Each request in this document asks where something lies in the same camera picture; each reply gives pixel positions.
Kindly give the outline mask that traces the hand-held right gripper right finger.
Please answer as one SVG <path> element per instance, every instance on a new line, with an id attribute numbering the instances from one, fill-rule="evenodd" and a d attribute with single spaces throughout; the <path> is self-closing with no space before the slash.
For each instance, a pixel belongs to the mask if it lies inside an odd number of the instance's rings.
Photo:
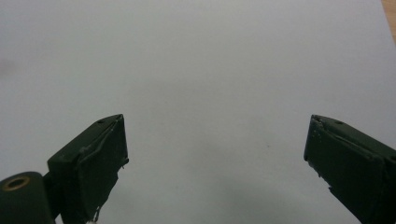
<path id="1" fill-rule="evenodd" d="M 396 149 L 343 121 L 313 115 L 304 160 L 361 224 L 396 224 Z"/>

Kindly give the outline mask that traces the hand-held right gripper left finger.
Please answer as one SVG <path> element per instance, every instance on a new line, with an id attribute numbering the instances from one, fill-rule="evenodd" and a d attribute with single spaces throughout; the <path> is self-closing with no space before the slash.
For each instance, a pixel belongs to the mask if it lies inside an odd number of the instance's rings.
<path id="1" fill-rule="evenodd" d="M 94 122 L 48 160 L 44 183 L 51 215 L 64 224 L 97 220 L 128 162 L 124 116 Z"/>

